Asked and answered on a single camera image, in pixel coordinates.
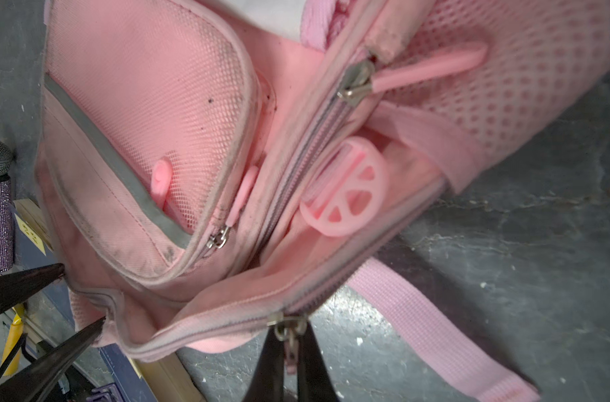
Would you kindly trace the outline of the small navy blue book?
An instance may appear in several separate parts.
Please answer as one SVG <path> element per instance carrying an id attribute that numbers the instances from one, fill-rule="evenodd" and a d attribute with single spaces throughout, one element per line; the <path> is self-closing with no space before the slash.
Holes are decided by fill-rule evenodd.
<path id="1" fill-rule="evenodd" d="M 38 204 L 31 199 L 17 199 L 13 201 L 13 206 L 19 230 L 28 236 L 44 255 L 46 255 L 46 251 L 52 251 L 45 216 Z"/>

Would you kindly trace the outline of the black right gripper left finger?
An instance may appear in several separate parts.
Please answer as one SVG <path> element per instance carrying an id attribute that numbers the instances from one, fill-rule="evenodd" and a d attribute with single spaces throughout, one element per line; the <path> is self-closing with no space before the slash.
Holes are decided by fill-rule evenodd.
<path id="1" fill-rule="evenodd" d="M 274 328 L 268 330 L 256 370 L 243 402 L 283 402 L 285 376 L 284 342 Z"/>

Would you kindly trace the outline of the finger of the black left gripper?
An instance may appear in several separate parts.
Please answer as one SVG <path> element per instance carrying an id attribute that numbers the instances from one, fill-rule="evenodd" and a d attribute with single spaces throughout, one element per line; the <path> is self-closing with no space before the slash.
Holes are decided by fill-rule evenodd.
<path id="1" fill-rule="evenodd" d="M 44 401 L 65 371 L 99 337 L 104 318 L 78 331 L 0 385 L 0 401 Z"/>
<path id="2" fill-rule="evenodd" d="M 65 274 L 60 263 L 0 276 L 0 314 L 26 302 Z"/>

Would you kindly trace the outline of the pink school backpack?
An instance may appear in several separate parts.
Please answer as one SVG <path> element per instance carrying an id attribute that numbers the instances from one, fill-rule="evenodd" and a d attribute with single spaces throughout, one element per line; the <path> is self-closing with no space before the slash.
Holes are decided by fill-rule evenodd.
<path id="1" fill-rule="evenodd" d="M 447 383 L 536 401 L 375 251 L 610 70 L 610 1 L 49 1 L 35 175 L 83 328 L 155 361 L 343 285 Z"/>

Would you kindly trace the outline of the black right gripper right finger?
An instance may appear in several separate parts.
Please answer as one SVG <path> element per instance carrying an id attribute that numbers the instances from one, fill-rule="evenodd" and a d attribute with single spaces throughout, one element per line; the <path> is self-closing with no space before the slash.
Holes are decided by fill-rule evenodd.
<path id="1" fill-rule="evenodd" d="M 297 398 L 300 402 L 339 402 L 311 323 L 299 337 Z"/>

